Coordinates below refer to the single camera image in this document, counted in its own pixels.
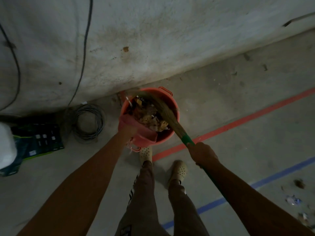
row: pink dustpan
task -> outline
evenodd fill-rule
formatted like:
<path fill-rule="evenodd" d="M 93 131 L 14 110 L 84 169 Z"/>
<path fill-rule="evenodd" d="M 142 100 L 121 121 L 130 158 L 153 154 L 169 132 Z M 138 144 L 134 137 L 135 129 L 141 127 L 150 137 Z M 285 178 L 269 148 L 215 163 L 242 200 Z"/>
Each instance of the pink dustpan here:
<path fill-rule="evenodd" d="M 157 141 L 157 132 L 153 131 L 141 123 L 139 123 L 133 116 L 124 114 L 119 117 L 118 130 L 125 125 L 132 125 L 138 129 L 137 134 L 133 137 L 132 143 L 138 147 L 148 147 Z"/>

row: blue floor line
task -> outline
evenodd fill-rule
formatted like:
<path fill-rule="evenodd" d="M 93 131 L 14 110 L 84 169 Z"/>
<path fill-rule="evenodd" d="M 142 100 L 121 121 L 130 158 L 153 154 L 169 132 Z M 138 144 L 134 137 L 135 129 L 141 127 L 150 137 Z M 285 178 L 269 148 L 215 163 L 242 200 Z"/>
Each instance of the blue floor line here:
<path fill-rule="evenodd" d="M 250 186 L 253 187 L 254 189 L 257 189 L 257 188 L 262 187 L 262 186 L 264 186 L 264 185 L 266 185 L 266 184 L 268 184 L 270 182 L 273 182 L 273 181 L 275 181 L 277 179 L 280 179 L 280 178 L 282 178 L 284 176 L 287 176 L 287 175 L 289 175 L 289 174 L 291 174 L 291 173 L 293 173 L 293 172 L 295 172 L 297 170 L 301 170 L 302 168 L 304 168 L 304 167 L 306 167 L 306 166 L 308 166 L 308 165 L 310 165 L 310 164 L 312 164 L 314 162 L 315 162 L 315 156 L 311 157 L 311 158 L 309 158 L 309 159 L 307 159 L 305 161 L 302 161 L 302 162 L 300 162 L 300 163 L 298 163 L 298 164 L 296 164 L 296 165 L 294 165 L 292 167 L 289 167 L 289 168 L 287 168 L 285 170 L 282 170 L 282 171 L 280 171 L 278 173 L 275 173 L 275 174 L 273 174 L 273 175 L 271 175 L 271 176 L 269 176 L 269 177 L 267 177 L 265 179 L 262 179 L 262 180 L 260 180 L 258 182 L 255 182 L 255 183 L 251 184 Z M 224 197 L 222 197 L 222 198 L 217 199 L 217 200 L 215 200 L 213 202 L 210 202 L 209 204 L 206 204 L 205 206 L 201 206 L 200 208 L 197 209 L 197 212 L 198 212 L 198 214 L 202 214 L 202 213 L 204 213 L 204 212 L 206 212 L 208 210 L 211 210 L 211 209 L 213 209 L 213 208 L 215 208 L 217 206 L 220 206 L 220 205 L 224 204 L 225 202 L 226 202 L 226 199 Z M 173 226 L 174 226 L 174 221 L 170 221 L 170 222 L 167 222 L 167 223 L 162 225 L 162 227 L 164 229 L 169 229 L 169 228 L 171 228 Z"/>

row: painted line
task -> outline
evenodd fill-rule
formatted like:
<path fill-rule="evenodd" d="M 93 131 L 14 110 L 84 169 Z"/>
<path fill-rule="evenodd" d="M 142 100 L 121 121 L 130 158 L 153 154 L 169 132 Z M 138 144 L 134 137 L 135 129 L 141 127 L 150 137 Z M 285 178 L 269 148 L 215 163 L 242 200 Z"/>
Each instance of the painted line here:
<path fill-rule="evenodd" d="M 315 87 L 311 88 L 309 90 L 306 90 L 306 91 L 304 91 L 304 92 L 302 92 L 302 93 L 300 93 L 298 95 L 295 95 L 293 97 L 290 97 L 290 98 L 282 100 L 282 101 L 280 101 L 278 103 L 275 103 L 275 104 L 273 104 L 273 105 L 271 105 L 269 107 L 266 107 L 266 108 L 264 108 L 262 110 L 259 110 L 259 111 L 255 112 L 253 114 L 250 114 L 250 115 L 248 115 L 246 117 L 238 119 L 238 120 L 236 120 L 234 122 L 231 122 L 231 123 L 229 123 L 227 125 L 224 125 L 223 127 L 219 127 L 218 129 L 216 129 L 214 131 L 208 132 L 208 133 L 206 133 L 206 134 L 204 134 L 202 136 L 199 136 L 199 137 L 193 139 L 193 141 L 194 141 L 194 143 L 202 142 L 204 140 L 207 140 L 207 139 L 209 139 L 211 137 L 219 135 L 219 134 L 221 134 L 223 132 L 226 132 L 226 131 L 228 131 L 228 130 L 230 130 L 232 128 L 238 127 L 238 126 L 240 126 L 240 125 L 242 125 L 244 123 L 247 123 L 247 122 L 249 122 L 249 121 L 251 121 L 253 119 L 259 118 L 259 117 L 261 117 L 263 115 L 266 115 L 266 114 L 268 114 L 268 113 L 270 113 L 270 112 L 272 112 L 274 110 L 277 110 L 277 109 L 279 109 L 281 107 L 284 107 L 284 106 L 286 106 L 286 105 L 288 105 L 290 103 L 293 103 L 295 101 L 303 99 L 303 98 L 305 98 L 305 97 L 307 97 L 309 95 L 312 95 L 312 94 L 315 94 Z M 172 147 L 170 149 L 167 149 L 167 150 L 162 151 L 162 152 L 160 152 L 158 154 L 155 154 L 152 157 L 152 160 L 153 161 L 157 161 L 157 160 L 162 159 L 162 158 L 164 158 L 166 156 L 169 156 L 171 154 L 179 152 L 179 151 L 181 151 L 181 150 L 183 150 L 185 148 L 186 148 L 186 146 L 184 144 L 179 144 L 179 145 L 174 146 L 174 147 Z"/>
<path fill-rule="evenodd" d="M 291 173 L 293 173 L 293 172 L 295 172 L 297 170 L 301 170 L 302 168 L 307 167 L 307 166 L 309 166 L 310 164 L 312 164 L 314 162 L 315 162 L 315 156 L 313 156 L 313 157 L 311 157 L 311 158 L 309 158 L 309 159 L 307 159 L 305 161 L 302 161 L 302 162 L 300 162 L 300 163 L 298 163 L 298 164 L 296 164 L 296 165 L 294 165 L 292 167 L 289 167 L 289 168 L 287 168 L 285 170 L 282 170 L 282 171 L 280 171 L 280 172 L 278 172 L 276 174 L 273 174 L 273 175 L 271 175 L 271 176 L 269 176 L 269 177 L 267 177 L 265 179 L 257 181 L 256 183 L 253 183 L 250 186 L 253 187 L 254 189 L 258 189 L 258 188 L 260 188 L 260 187 L 262 187 L 262 186 L 264 186 L 264 185 L 266 185 L 266 184 L 268 184 L 270 182 L 278 180 L 278 179 L 280 179 L 280 178 L 282 178 L 284 176 L 287 176 L 287 175 L 289 175 L 289 174 L 291 174 Z M 224 197 L 221 197 L 220 199 L 217 199 L 217 200 L 215 200 L 213 202 L 210 202 L 209 204 L 201 206 L 200 208 L 197 209 L 197 213 L 198 214 L 202 214 L 202 213 L 204 213 L 204 212 L 206 212 L 208 210 L 211 210 L 211 209 L 213 209 L 213 208 L 215 208 L 217 206 L 220 206 L 220 205 L 222 205 L 224 203 L 226 203 L 226 199 Z M 171 228 L 173 226 L 174 226 L 174 221 L 170 221 L 170 222 L 167 222 L 167 223 L 162 225 L 162 227 L 164 229 L 169 229 L 169 228 Z"/>

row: shoe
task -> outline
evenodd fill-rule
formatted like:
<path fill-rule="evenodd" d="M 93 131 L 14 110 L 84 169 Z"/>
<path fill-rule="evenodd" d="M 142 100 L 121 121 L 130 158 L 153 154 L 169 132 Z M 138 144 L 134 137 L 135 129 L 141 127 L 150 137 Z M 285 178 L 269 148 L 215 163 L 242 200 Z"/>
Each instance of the shoe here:
<path fill-rule="evenodd" d="M 145 148 L 141 148 L 139 154 L 140 154 L 139 155 L 139 160 L 140 160 L 141 166 L 147 160 L 152 163 L 152 147 L 151 146 L 148 146 L 148 147 L 145 147 Z"/>
<path fill-rule="evenodd" d="M 179 184 L 181 184 L 184 181 L 187 172 L 188 172 L 187 165 L 183 161 L 181 160 L 174 161 L 172 175 L 168 181 L 168 185 L 174 179 L 179 180 Z"/>

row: red floor line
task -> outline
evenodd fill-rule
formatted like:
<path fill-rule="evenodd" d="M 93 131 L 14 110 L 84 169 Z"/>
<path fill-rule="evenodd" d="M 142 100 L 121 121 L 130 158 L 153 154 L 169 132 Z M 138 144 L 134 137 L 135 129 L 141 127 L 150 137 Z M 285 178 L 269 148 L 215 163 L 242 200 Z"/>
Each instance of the red floor line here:
<path fill-rule="evenodd" d="M 227 125 L 224 125 L 223 127 L 219 127 L 218 129 L 216 129 L 214 131 L 208 132 L 208 133 L 206 133 L 206 134 L 204 134 L 202 136 L 199 136 L 199 137 L 193 139 L 193 141 L 195 143 L 202 142 L 202 141 L 204 141 L 206 139 L 209 139 L 211 137 L 219 135 L 219 134 L 221 134 L 223 132 L 226 132 L 226 131 L 234 128 L 234 127 L 240 126 L 240 125 L 242 125 L 244 123 L 247 123 L 247 122 L 249 122 L 249 121 L 251 121 L 253 119 L 259 118 L 259 117 L 261 117 L 261 116 L 263 116 L 265 114 L 268 114 L 268 113 L 270 113 L 270 112 L 272 112 L 274 110 L 277 110 L 277 109 L 279 109 L 279 108 L 281 108 L 283 106 L 286 106 L 286 105 L 288 105 L 290 103 L 293 103 L 295 101 L 303 99 L 303 98 L 305 98 L 305 97 L 307 97 L 309 95 L 312 95 L 312 94 L 315 94 L 315 87 L 311 88 L 309 90 L 306 90 L 306 91 L 304 91 L 304 92 L 302 92 L 302 93 L 300 93 L 298 95 L 295 95 L 293 97 L 290 97 L 290 98 L 287 98 L 285 100 L 282 100 L 279 103 L 275 103 L 275 104 L 273 104 L 273 105 L 271 105 L 269 107 L 266 107 L 266 108 L 264 108 L 262 110 L 259 110 L 259 111 L 255 112 L 253 114 L 250 114 L 250 115 L 248 115 L 246 117 L 238 119 L 238 120 L 236 120 L 234 122 L 231 122 L 231 123 L 229 123 Z M 174 147 L 172 147 L 170 149 L 167 149 L 165 151 L 162 151 L 162 152 L 154 155 L 152 160 L 153 161 L 157 161 L 157 160 L 162 159 L 162 158 L 164 158 L 166 156 L 169 156 L 169 155 L 171 155 L 173 153 L 181 151 L 181 150 L 183 150 L 185 148 L 186 148 L 186 146 L 184 144 L 179 144 L 177 146 L 174 146 Z"/>

